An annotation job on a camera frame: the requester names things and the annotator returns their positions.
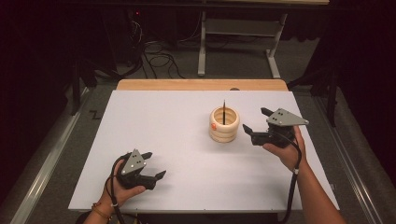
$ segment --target metal frame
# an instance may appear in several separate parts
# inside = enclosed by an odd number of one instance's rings
[[[275,52],[282,35],[288,14],[282,14],[279,21],[240,21],[240,20],[215,20],[208,19],[206,13],[202,14],[201,22],[201,47],[198,57],[198,77],[205,76],[206,65],[206,34],[223,34],[223,35],[258,35],[271,36],[274,38],[274,44],[267,49],[266,59],[269,63],[273,78],[280,78],[279,70],[275,61]]]
[[[90,95],[91,93],[89,89],[85,88],[81,94],[82,105],[86,104]],[[12,218],[10,222],[11,224],[21,224],[28,221],[29,216],[32,214],[36,204],[38,203],[38,200],[41,197],[41,194],[50,181],[52,172],[54,171],[58,160],[61,158],[62,152],[64,151],[64,146],[66,145],[67,139],[69,138],[70,133],[73,131],[77,123],[79,115],[80,110],[76,111],[76,114],[70,117],[67,121],[67,126],[65,127],[64,132],[50,150],[49,155],[41,166],[41,169],[35,177],[32,186],[29,188],[25,197],[23,198],[20,207],[14,215],[14,218]]]
[[[361,204],[361,209],[366,215],[367,220],[369,221],[370,224],[382,224],[383,222],[381,216],[378,214],[368,189],[361,180],[361,176],[359,175],[358,171],[355,168],[355,165],[350,159],[347,153],[347,149],[344,146],[340,135],[338,134],[337,130],[326,119],[326,106],[324,105],[320,97],[314,97],[314,100],[315,100],[315,105],[317,106],[318,110],[321,111],[320,114],[323,117],[323,120],[326,122],[326,125],[330,133],[332,134],[332,139],[334,140],[334,143],[336,145],[337,154],[340,158],[340,162],[343,165],[343,168],[349,179],[350,185],[355,191],[356,198]]]

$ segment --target white table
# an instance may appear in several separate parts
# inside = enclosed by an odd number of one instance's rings
[[[238,134],[228,144],[214,142],[208,134],[209,114],[224,100],[241,117]],[[285,211],[291,172],[277,157],[251,145],[242,128],[245,123],[255,132],[267,129],[261,107],[300,115],[288,91],[113,91],[69,209],[90,210],[115,159],[137,148],[153,153],[142,175],[167,173],[122,212]],[[338,208],[307,129],[301,130],[308,161]],[[302,209],[298,189],[292,209]]]

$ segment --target person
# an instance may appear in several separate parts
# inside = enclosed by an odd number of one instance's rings
[[[346,223],[330,198],[327,196],[323,187],[318,182],[317,177],[306,160],[305,143],[301,135],[300,128],[295,126],[294,132],[296,144],[298,144],[303,154],[297,176],[297,185],[300,191],[305,222],[308,224]],[[267,143],[262,147],[278,156],[289,170],[293,170],[298,158],[298,153],[294,146],[288,145],[285,148],[279,148]]]
[[[298,144],[300,150],[302,151],[302,159],[300,162],[297,184],[300,191],[306,223],[346,223],[339,211],[335,208],[330,198],[327,196],[326,192],[318,182],[314,172],[308,164],[305,156],[305,143],[299,127],[295,126],[294,131],[296,139],[295,143]],[[289,170],[293,170],[298,160],[298,153],[293,145],[280,148],[272,144],[264,144],[262,147],[272,154],[278,156],[282,163]],[[122,161],[116,165],[115,172],[117,172],[121,162]],[[145,188],[138,186],[132,189],[124,189],[118,182],[117,178],[114,178],[114,190],[118,204],[119,206],[122,206],[128,199],[144,192]],[[85,224],[107,223],[108,218],[114,213],[114,209],[111,206],[111,198],[106,191],[106,186],[102,196],[92,211],[93,212],[90,212],[88,217],[85,219]]]
[[[114,170],[114,175],[119,170],[120,165],[123,160],[120,160],[116,164],[116,168]],[[134,196],[143,193],[146,189],[143,186],[136,186],[131,189],[125,189],[117,178],[113,179],[114,181],[114,194],[117,198],[117,203],[119,207],[122,207],[125,202],[133,198]],[[110,195],[107,193],[106,188],[110,189],[110,181],[106,181],[102,196],[99,198],[98,202],[92,206],[92,211],[85,218],[84,224],[106,224],[111,218],[112,214],[114,214],[114,207],[112,206]]]

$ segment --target table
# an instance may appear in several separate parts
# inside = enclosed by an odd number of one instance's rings
[[[265,130],[261,106],[283,105],[299,115],[292,92],[285,87],[278,79],[122,80],[108,102],[69,209],[91,209],[114,160],[135,147],[141,153],[153,152],[145,175],[167,173],[153,191],[128,201],[122,212],[285,211],[291,172],[278,158],[252,146],[242,128],[229,144],[211,140],[207,129],[210,110],[224,99],[239,111],[241,125],[246,123],[257,131]],[[227,91],[231,88],[241,91]],[[301,130],[307,159],[338,207],[307,129],[303,126]],[[302,209],[298,190],[292,209]]]
[[[236,0],[221,0],[220,2],[235,2]],[[328,5],[328,0],[238,0],[243,3],[278,3],[278,4],[301,4],[301,5]],[[202,13],[201,22],[201,47],[198,58],[198,76],[205,75],[205,57],[206,57],[206,34],[218,35],[256,35],[273,38],[273,44],[267,49],[266,59],[270,66],[273,78],[280,78],[274,58],[277,45],[282,35],[288,14],[283,13],[277,21],[249,21],[249,20],[221,20],[206,17],[206,12]]]

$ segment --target stacked wooden rings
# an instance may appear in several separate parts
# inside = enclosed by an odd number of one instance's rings
[[[228,143],[235,139],[239,127],[238,112],[230,107],[218,107],[212,111],[209,119],[209,134],[213,140]]]

